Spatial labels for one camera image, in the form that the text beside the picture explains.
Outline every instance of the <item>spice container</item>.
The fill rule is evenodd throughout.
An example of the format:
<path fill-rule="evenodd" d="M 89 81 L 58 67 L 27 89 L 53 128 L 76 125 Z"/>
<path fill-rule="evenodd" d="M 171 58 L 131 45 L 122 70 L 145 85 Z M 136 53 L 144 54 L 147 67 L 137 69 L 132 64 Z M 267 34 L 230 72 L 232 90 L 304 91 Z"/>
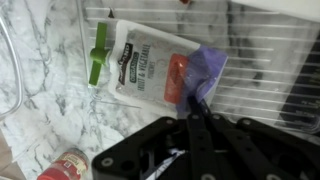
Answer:
<path fill-rule="evenodd" d="M 46 169 L 37 180 L 80 180 L 88 171 L 89 159 L 79 149 L 71 148 Z"/>

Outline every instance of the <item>marble countertop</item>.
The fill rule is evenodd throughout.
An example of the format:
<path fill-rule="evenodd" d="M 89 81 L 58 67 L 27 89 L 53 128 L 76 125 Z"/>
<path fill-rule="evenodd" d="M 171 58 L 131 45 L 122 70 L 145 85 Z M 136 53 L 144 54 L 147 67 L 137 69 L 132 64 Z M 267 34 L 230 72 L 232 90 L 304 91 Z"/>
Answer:
<path fill-rule="evenodd" d="M 125 2 L 124 0 L 108 0 L 107 2 L 109 1 L 110 3 Z M 1 7 L 1 15 L 8 24 L 8 29 L 12 35 L 22 64 L 24 100 L 18 111 L 6 117 L 0 123 L 0 128 L 9 146 L 12 147 L 14 161 L 19 163 L 26 179 L 36 179 L 55 158 L 70 147 L 77 146 L 91 160 L 98 153 L 159 117 L 136 107 L 118 105 L 119 103 L 115 102 L 98 102 L 92 98 L 87 87 L 86 62 L 84 60 L 79 15 L 75 0 L 0 0 L 0 5 L 2 2 L 4 3 Z M 117 7 L 130 7 L 130 5 L 134 6 L 134 4 L 115 4 Z M 167 8 L 172 9 L 173 6 L 169 3 Z M 237 48 L 225 48 L 230 55 L 246 54 L 247 60 L 249 59 L 249 61 L 242 62 L 231 60 L 233 63 L 229 64 L 229 69 L 225 72 L 226 75 L 230 76 L 225 76 L 222 79 L 222 86 L 217 90 L 217 93 L 221 95 L 216 97 L 217 103 L 228 103 L 231 101 L 230 99 L 223 99 L 223 97 L 226 97 L 223 96 L 223 93 L 225 95 L 234 93 L 229 87 L 230 84 L 233 84 L 237 90 L 241 90 L 241 87 L 244 85 L 252 86 L 252 88 L 261 86 L 265 90 L 268 88 L 278 88 L 279 90 L 279 87 L 270 86 L 265 83 L 255 83 L 256 81 L 252 84 L 237 83 L 237 79 L 233 76 L 234 73 L 232 73 L 237 66 L 248 66 L 260 70 L 270 70 L 272 68 L 280 70 L 283 68 L 284 71 L 289 71 L 289 69 L 296 70 L 298 68 L 298 66 L 289 67 L 289 69 L 284 68 L 276 62 L 264 66 L 264 63 L 266 63 L 264 60 L 267 59 L 265 56 L 268 53 L 273 52 L 272 57 L 292 58 L 292 56 L 284 57 L 286 53 L 290 54 L 286 51 L 282 53 L 280 51 L 269 51 L 271 46 L 271 42 L 269 41 L 262 42 L 259 38 L 255 38 L 252 41 L 250 38 L 242 41 L 234 39 L 239 34 L 247 34 L 248 37 L 254 38 L 258 37 L 256 34 L 268 33 L 265 32 L 264 27 L 257 27 L 254 31 L 250 31 L 251 34 L 246 33 L 248 32 L 247 29 L 241 26 L 229 28 L 228 23 L 245 24 L 259 21 L 257 17 L 259 15 L 255 16 L 255 18 L 243 20 L 238 18 L 238 16 L 230 16 L 230 13 L 228 13 L 230 8 L 234 8 L 234 12 L 238 12 L 239 17 L 245 16 L 245 10 L 243 10 L 242 6 L 232 6 L 228 2 L 224 2 L 219 6 L 214 4 L 211 7 L 179 4 L 175 8 L 180 10 L 191 9 L 194 11 L 206 8 L 206 11 L 219 10 L 220 15 L 224 13 L 221 18 L 219 18 L 219 15 L 210 19 L 199 19 L 191 14 L 181 16 L 179 13 L 171 14 L 170 16 L 172 17 L 166 18 L 194 23 L 206 21 L 209 24 L 220 24 L 219 28 L 212 25 L 208 26 L 208 29 L 205 31 L 209 34 L 214 34 L 218 31 L 223 32 L 223 38 L 221 38 L 222 36 L 216 39 L 197 37 L 194 40 L 211 43 L 212 46 L 219 46 L 222 49 L 227 45 L 232 45 L 232 47 Z M 119 12 L 115 11 L 114 14 L 119 18 L 123 18 L 121 17 L 123 15 L 121 12 L 121 10 Z M 152 21 L 156 19 L 156 16 L 150 14 L 145 16 L 145 18 L 145 21 Z M 269 18 L 264 23 L 270 23 L 273 20 Z M 301 27 L 310 27 L 308 31 L 299 31 L 299 37 L 297 37 L 296 31 L 292 31 L 292 34 L 280 32 L 287 35 L 287 38 L 294 37 L 296 39 L 314 40 L 320 29 L 318 24 L 305 23 L 304 21 L 295 22 L 292 20 L 293 22 L 290 22 L 286 21 L 285 18 L 275 21 L 276 23 L 283 23 L 288 26 L 290 26 L 290 23 L 295 25 L 300 23 Z M 201 27 L 194 24 L 188 26 L 181 26 L 180 24 L 166 26 L 166 28 L 164 30 L 175 31 L 174 33 L 176 34 L 180 33 L 186 38 L 193 39 L 194 37 L 188 35 L 195 34 Z M 286 43 L 278 42 L 279 47 L 289 46 L 290 44 L 292 44 L 290 41 Z M 263 51 L 261 54 L 257 53 L 258 55 L 256 54 L 261 61 L 250 63 L 250 58 L 253 58 L 253 51 L 241 49 L 241 46 L 251 46 L 251 49 L 254 49 L 255 53 L 259 50 L 266 51 Z M 299 46 L 303 50 L 308 51 L 312 43 L 293 44 L 293 46 Z M 294 58 L 297 61 L 305 60 L 305 56 L 301 54 L 294 56 Z M 11 68 L 10 63 L 0 66 L 0 72 L 9 68 Z M 247 79 L 251 78 L 251 80 L 256 80 L 255 78 L 257 78 L 257 72 L 236 75 L 246 77 Z M 267 81 L 274 78 L 273 76 L 272 74 L 266 74 L 263 78 L 266 78 Z M 10 85 L 12 78 L 6 77 L 4 79 L 4 81 L 1 80 L 0 82 L 0 90 L 6 92 L 7 97 L 14 97 L 15 94 L 12 92 L 13 87 Z M 277 97 L 270 96 L 266 98 L 274 99 Z M 225 108 L 224 105 L 221 105 L 220 108 L 219 111 L 235 114 L 245 111 L 244 109 L 232 111 L 230 107 Z M 92 179 L 91 173 L 88 173 L 85 179 Z"/>

